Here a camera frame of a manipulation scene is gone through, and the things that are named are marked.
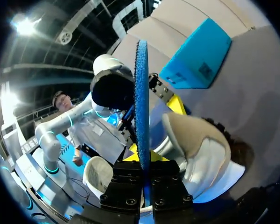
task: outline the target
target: robotic arm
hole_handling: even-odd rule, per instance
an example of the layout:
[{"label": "robotic arm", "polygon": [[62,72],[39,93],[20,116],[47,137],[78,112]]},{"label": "robotic arm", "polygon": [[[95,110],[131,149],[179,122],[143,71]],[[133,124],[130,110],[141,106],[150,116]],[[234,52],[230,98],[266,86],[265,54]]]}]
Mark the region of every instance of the robotic arm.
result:
[{"label": "robotic arm", "polygon": [[[94,79],[97,78],[97,80],[101,80],[102,78],[104,78],[103,74],[105,74],[106,72],[120,73],[123,79],[128,78],[127,80],[129,83],[131,83],[130,86],[132,87],[133,91],[133,83],[131,82],[133,78],[131,71],[116,58],[113,58],[110,55],[99,56],[94,61],[93,70],[95,74]],[[61,144],[56,138],[56,135],[73,126],[86,114],[88,117],[98,119],[99,116],[97,115],[97,112],[100,112],[100,114],[110,113],[110,110],[108,108],[120,110],[125,109],[110,104],[108,104],[107,106],[104,106],[102,104],[98,105],[97,103],[95,103],[97,101],[93,100],[93,98],[102,98],[103,100],[105,100],[105,98],[108,98],[108,101],[114,102],[114,104],[117,104],[117,102],[126,102],[126,96],[129,94],[129,91],[127,91],[126,88],[122,89],[122,86],[122,83],[119,84],[114,82],[111,82],[110,85],[107,85],[106,82],[102,86],[96,85],[95,94],[90,94],[82,103],[75,106],[73,109],[59,115],[58,117],[48,122],[41,123],[36,127],[35,136],[39,142],[39,145],[43,149],[44,164],[45,168],[48,171],[57,170],[58,168],[57,161],[61,151]]]}]

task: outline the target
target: gray surface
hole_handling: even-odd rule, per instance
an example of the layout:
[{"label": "gray surface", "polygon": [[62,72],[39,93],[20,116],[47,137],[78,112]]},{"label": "gray surface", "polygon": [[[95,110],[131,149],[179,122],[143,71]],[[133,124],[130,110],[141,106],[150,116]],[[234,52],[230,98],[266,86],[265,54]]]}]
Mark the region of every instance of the gray surface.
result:
[{"label": "gray surface", "polygon": [[193,115],[211,117],[250,144],[250,170],[231,189],[238,198],[280,176],[280,40],[273,27],[235,37],[208,90],[175,90]]}]

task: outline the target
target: blue led light ring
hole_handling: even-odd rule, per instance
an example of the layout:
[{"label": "blue led light ring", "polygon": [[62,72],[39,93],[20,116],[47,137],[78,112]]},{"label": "blue led light ring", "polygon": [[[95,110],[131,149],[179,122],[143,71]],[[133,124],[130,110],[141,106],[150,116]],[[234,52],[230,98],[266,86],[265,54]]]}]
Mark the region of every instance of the blue led light ring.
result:
[{"label": "blue led light ring", "polygon": [[45,167],[45,169],[47,170],[47,172],[49,173],[49,174],[56,174],[56,173],[58,173],[58,171],[59,171],[59,167],[57,167],[55,170],[50,170],[50,169],[48,169],[45,165],[43,165],[44,167]]}]

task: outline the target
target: white panel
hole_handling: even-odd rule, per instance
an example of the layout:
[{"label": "white panel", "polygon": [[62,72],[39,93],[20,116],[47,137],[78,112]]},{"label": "white panel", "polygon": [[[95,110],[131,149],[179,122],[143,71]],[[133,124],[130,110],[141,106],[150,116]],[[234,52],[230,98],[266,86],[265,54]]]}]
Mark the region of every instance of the white panel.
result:
[{"label": "white panel", "polygon": [[251,0],[228,0],[233,1],[245,14],[249,16],[256,28],[269,26],[271,23],[266,16]]},{"label": "white panel", "polygon": [[185,0],[215,21],[231,38],[247,32],[249,29],[220,0]]},{"label": "white panel", "polygon": [[135,0],[130,5],[122,9],[114,18],[112,26],[119,39],[123,40],[126,36],[126,30],[121,23],[121,20],[128,15],[132,10],[137,9],[139,21],[143,20],[143,4],[141,0]]},{"label": "white panel", "polygon": [[164,0],[151,17],[166,23],[186,37],[207,19],[204,13],[183,0]]},{"label": "white panel", "polygon": [[127,32],[171,58],[185,42],[186,37],[165,23],[148,17]]}]

